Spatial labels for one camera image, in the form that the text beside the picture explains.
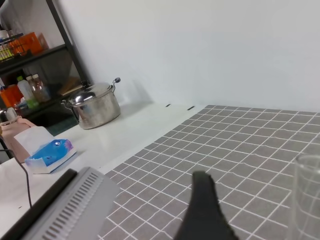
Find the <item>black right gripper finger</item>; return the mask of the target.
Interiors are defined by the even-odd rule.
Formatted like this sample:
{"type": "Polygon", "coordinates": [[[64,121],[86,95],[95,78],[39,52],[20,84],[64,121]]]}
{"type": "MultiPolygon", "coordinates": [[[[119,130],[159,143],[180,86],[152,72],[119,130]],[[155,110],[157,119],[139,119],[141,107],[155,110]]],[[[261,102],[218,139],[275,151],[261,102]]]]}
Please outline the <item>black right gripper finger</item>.
{"type": "Polygon", "coordinates": [[[215,182],[204,171],[192,173],[191,198],[175,240],[237,240],[219,204],[215,182]]]}

